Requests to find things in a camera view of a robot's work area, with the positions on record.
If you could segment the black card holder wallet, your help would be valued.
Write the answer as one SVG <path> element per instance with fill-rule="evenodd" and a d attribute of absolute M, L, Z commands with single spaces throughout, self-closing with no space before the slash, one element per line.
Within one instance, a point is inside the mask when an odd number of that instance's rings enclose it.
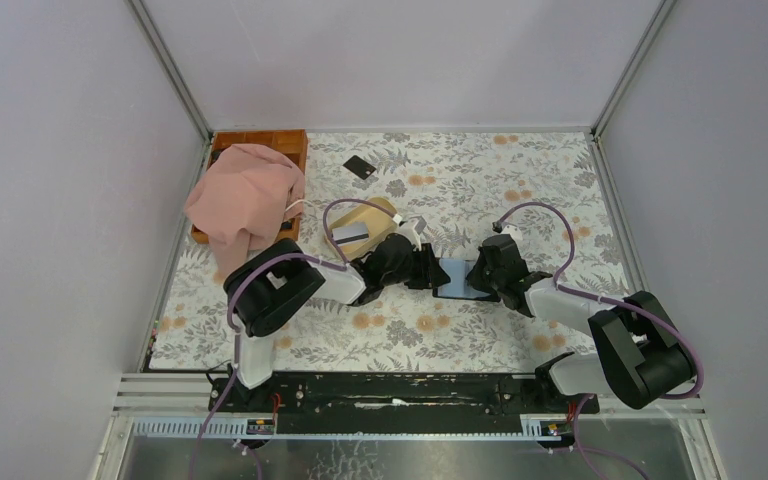
<path fill-rule="evenodd" d="M 432 296 L 448 300 L 499 302 L 500 298 L 495 293 L 486 293 L 468 284 L 467 275 L 472 271 L 475 263 L 475 260 L 442 258 L 440 266 L 449 276 L 450 281 L 435 287 L 432 290 Z"/>

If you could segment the grey striped credit card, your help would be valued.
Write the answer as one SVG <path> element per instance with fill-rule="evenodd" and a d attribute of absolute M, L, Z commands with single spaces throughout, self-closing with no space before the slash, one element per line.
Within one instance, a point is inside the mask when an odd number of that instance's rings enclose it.
<path fill-rule="evenodd" d="M 332 229 L 332 237 L 339 246 L 364 243 L 370 238 L 367 225 L 364 222 L 354 222 Z"/>

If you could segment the black credit card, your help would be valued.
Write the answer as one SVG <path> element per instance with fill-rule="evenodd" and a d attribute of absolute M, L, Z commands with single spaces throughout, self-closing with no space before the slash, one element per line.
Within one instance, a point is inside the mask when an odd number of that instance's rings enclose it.
<path fill-rule="evenodd" d="M 376 172 L 376 168 L 360 156 L 353 155 L 343 163 L 343 167 L 359 179 L 366 180 Z"/>

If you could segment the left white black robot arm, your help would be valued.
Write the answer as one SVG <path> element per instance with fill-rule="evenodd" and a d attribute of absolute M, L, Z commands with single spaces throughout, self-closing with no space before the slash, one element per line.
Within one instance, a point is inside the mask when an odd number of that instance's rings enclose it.
<path fill-rule="evenodd" d="M 225 280 L 227 322 L 235 335 L 232 398 L 248 411 L 269 401 L 275 335 L 311 299 L 362 306 L 392 285 L 429 290 L 451 282 L 429 244 L 392 233 L 372 251 L 332 263 L 283 239 Z"/>

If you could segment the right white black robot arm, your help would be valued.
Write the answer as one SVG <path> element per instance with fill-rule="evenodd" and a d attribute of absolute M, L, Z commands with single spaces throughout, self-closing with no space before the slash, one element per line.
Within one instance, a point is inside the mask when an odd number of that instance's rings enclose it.
<path fill-rule="evenodd" d="M 481 244 L 466 280 L 510 310 L 592 338 L 594 352 L 566 353 L 536 369 L 533 396 L 543 410 L 557 412 L 588 394 L 611 394 L 642 409 L 657 399 L 698 393 L 704 373 L 696 353 L 649 292 L 613 298 L 562 285 L 551 274 L 530 270 L 508 234 Z"/>

